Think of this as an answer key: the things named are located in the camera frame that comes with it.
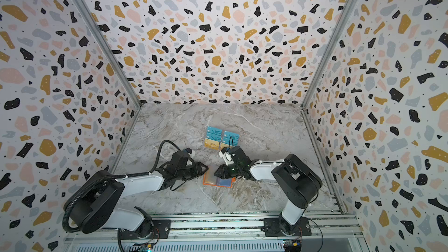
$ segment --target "terrazzo wallpaper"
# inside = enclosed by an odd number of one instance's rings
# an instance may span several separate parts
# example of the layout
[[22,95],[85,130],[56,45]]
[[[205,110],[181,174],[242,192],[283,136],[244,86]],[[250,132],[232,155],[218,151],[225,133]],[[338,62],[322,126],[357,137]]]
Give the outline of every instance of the terrazzo wallpaper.
[[346,0],[85,0],[143,103],[301,103]]
[[0,251],[58,251],[62,206],[137,108],[70,0],[0,3]]
[[448,0],[359,0],[306,106],[372,251],[448,251]]

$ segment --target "ventilation grille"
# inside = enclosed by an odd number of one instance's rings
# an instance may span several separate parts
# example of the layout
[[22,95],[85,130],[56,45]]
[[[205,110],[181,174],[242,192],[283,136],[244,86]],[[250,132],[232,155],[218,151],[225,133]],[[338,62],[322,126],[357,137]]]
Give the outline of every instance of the ventilation grille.
[[[134,252],[138,247],[123,244],[125,252]],[[283,241],[276,239],[243,241],[185,241],[159,242],[154,252],[282,252]],[[117,244],[80,244],[76,252],[119,252]]]

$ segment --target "side wall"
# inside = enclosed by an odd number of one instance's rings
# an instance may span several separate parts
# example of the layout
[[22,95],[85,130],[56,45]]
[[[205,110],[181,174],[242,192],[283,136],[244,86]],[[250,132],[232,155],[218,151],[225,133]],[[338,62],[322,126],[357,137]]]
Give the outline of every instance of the side wall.
[[372,251],[447,251],[448,0],[359,0],[305,109]]
[[301,103],[346,0],[85,0],[143,102]]
[[137,108],[70,0],[1,0],[0,250],[59,249],[65,201]]

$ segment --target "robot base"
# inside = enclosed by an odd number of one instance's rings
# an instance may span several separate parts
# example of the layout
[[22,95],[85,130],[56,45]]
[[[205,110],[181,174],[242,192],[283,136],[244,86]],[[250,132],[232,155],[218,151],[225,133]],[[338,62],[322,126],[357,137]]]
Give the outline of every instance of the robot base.
[[[280,229],[280,223],[278,218],[265,218],[263,219],[264,227],[269,228],[267,230],[263,230],[266,236],[285,236]],[[311,228],[310,223],[308,222],[308,218],[302,217],[299,219],[297,224],[297,230],[296,233],[292,236],[300,236],[300,229],[302,229],[302,236],[310,236],[311,235]]]
[[[159,239],[167,239],[171,227],[171,220],[153,220],[152,222],[154,223],[154,229],[153,229],[154,232],[157,232],[155,228],[159,230]],[[138,238],[132,231],[124,230],[121,232],[121,239],[140,239],[140,238]]]

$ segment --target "gray marble surface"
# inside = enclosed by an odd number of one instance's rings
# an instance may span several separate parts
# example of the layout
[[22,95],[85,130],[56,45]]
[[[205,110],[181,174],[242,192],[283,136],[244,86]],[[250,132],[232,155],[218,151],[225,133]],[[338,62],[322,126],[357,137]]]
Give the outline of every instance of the gray marble surface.
[[[204,147],[207,126],[240,134],[240,145],[252,160],[273,161],[295,154],[322,179],[319,197],[308,210],[337,209],[300,114],[299,105],[145,104],[117,164],[115,174],[148,171],[162,140],[192,148],[194,159],[205,165],[224,161],[216,150]],[[169,161],[175,148],[165,144],[159,165]],[[169,189],[128,196],[122,208],[139,206],[151,214],[281,211],[286,195],[275,182],[237,179],[232,188],[203,185],[203,177]]]

